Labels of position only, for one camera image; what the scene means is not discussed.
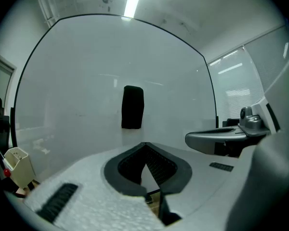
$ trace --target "gray panel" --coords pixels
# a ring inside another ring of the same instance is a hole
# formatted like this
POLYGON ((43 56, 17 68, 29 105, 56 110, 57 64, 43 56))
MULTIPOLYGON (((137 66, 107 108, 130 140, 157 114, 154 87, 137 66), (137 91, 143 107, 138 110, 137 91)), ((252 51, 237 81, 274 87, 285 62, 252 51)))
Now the gray panel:
MULTIPOLYGON (((289 131, 268 136, 257 145, 245 186, 230 213, 226 230, 253 230, 287 191, 289 131)), ((278 215, 278 218, 286 221, 289 216, 278 215)))
POLYGON ((213 154, 211 150, 207 149, 205 142, 224 143, 226 141, 244 141, 247 138, 246 134, 238 126, 235 126, 201 132, 191 132, 185 136, 185 142, 190 148, 206 154, 213 154))
POLYGON ((245 48, 255 63, 263 90, 266 91, 289 59, 289 28, 283 26, 246 44, 245 48))

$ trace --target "black edge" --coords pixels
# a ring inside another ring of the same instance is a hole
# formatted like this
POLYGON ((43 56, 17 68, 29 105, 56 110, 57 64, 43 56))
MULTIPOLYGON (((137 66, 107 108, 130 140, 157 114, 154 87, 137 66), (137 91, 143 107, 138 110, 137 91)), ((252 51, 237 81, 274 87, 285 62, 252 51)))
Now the black edge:
POLYGON ((155 193, 158 193, 158 192, 160 192, 160 189, 157 189, 157 190, 148 192, 147 194, 148 194, 148 195, 152 195, 152 194, 155 194, 155 193))
POLYGON ((216 124, 215 124, 215 126, 216 126, 216 128, 218 128, 218 126, 219 126, 219 119, 218 119, 218 115, 216 116, 216 124))
POLYGON ((158 218, 166 226, 173 224, 174 222, 181 219, 178 214, 170 212, 169 206, 165 198, 165 194, 163 192, 160 193, 158 218))
POLYGON ((5 107, 5 104, 6 104, 6 97, 7 97, 7 94, 8 94, 8 89, 9 89, 9 85, 10 85, 10 83, 11 83, 12 75, 13 75, 13 72, 11 73, 10 78, 9 78, 8 88, 7 88, 6 91, 5 91, 5 95, 4 95, 4 108, 6 108, 6 107, 5 107))
POLYGON ((143 148, 145 143, 140 143, 133 148, 111 158, 104 167, 104 177, 107 182, 116 189, 117 192, 129 195, 129 196, 146 196, 146 188, 136 184, 124 176, 122 176, 118 170, 119 163, 132 153, 143 148))
POLYGON ((270 113, 270 116, 272 118, 272 121, 273 121, 273 124, 274 124, 274 127, 275 127, 275 130, 276 132, 280 130, 280 126, 279 126, 279 123, 277 121, 277 118, 271 108, 271 105, 269 103, 266 104, 266 108, 268 109, 269 113, 270 113))
POLYGON ((50 198, 43 204, 36 213, 46 221, 53 223, 64 209, 68 201, 76 192, 78 186, 72 183, 64 183, 50 198))
MULTIPOLYGON (((16 111, 16 100, 17 100, 17 94, 18 94, 18 90, 19 90, 19 84, 20 84, 21 79, 22 79, 22 77, 23 77, 24 71, 25 71, 25 69, 26 69, 26 67, 27 67, 27 64, 28 64, 28 62, 29 62, 29 60, 30 60, 33 52, 35 51, 35 49, 36 49, 37 46, 39 45, 39 43, 43 40, 43 38, 46 36, 46 34, 47 34, 59 21, 65 20, 65 19, 69 19, 69 18, 79 17, 79 16, 87 16, 87 15, 118 16, 118 17, 125 17, 125 18, 129 18, 129 19, 136 20, 136 21, 140 21, 140 22, 149 24, 149 25, 151 25, 151 26, 155 26, 156 28, 161 29, 161 30, 163 30, 163 31, 165 31, 165 32, 173 35, 173 36, 176 37, 177 39, 179 39, 179 40, 181 40, 182 42, 184 42, 185 44, 187 44, 187 45, 188 45, 189 47, 191 47, 193 50, 195 50, 199 55, 201 55, 201 56, 203 57, 203 60, 204 60, 204 62, 205 62, 205 64, 206 64, 207 71, 208 71, 208 74, 209 74, 209 77, 210 77, 210 81, 211 81, 212 91, 213 91, 214 106, 215 106, 215 117, 217 116, 215 92, 214 92, 214 87, 213 87, 213 83, 212 83, 211 74, 210 74, 210 72, 209 72, 209 68, 208 68, 208 64, 207 64, 206 59, 204 58, 204 56, 203 56, 199 51, 197 51, 193 46, 191 46, 189 43, 185 42, 183 39, 179 38, 178 36, 174 35, 173 33, 169 32, 169 31, 167 31, 167 30, 165 30, 165 29, 163 29, 163 28, 161 28, 161 27, 159 27, 159 26, 157 26, 157 25, 154 25, 154 24, 152 24, 152 23, 149 23, 149 22, 146 22, 146 21, 143 21, 143 20, 140 20, 140 19, 130 18, 130 17, 123 16, 123 15, 118 15, 118 14, 108 14, 108 13, 87 13, 87 14, 78 14, 78 15, 68 16, 68 17, 59 19, 58 21, 56 21, 56 22, 52 25, 52 27, 50 27, 50 28, 47 30, 47 32, 40 38, 40 40, 38 41, 38 43, 36 44, 36 46, 35 46, 34 49, 32 50, 31 54, 30 54, 29 57, 28 57, 28 60, 26 61, 26 64, 25 64, 25 66, 24 66, 24 69, 23 69, 23 71, 22 71, 22 73, 21 73, 21 75, 20 75, 20 78, 19 78, 19 81, 18 81, 18 84, 17 84, 16 94, 15 94, 15 100, 14 100, 14 112, 16 111)), ((15 124, 15 117, 13 118, 13 120, 11 119, 11 124, 12 124, 12 123, 15 124)))
POLYGON ((16 130, 15 130, 15 109, 11 107, 10 112, 10 127, 11 127, 11 139, 12 139, 12 145, 13 147, 17 147, 17 141, 16 141, 16 130))

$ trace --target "textured white surface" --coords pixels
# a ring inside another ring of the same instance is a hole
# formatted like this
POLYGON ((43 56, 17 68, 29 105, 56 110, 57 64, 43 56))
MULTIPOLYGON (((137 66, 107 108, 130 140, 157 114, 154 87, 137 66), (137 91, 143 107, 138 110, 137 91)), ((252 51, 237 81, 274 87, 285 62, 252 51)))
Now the textured white surface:
POLYGON ((67 231, 141 231, 164 227, 143 197, 118 193, 104 179, 104 165, 110 158, 130 149, 125 147, 83 158, 65 171, 43 182, 25 200, 37 211, 65 182, 79 186, 54 225, 67 231))

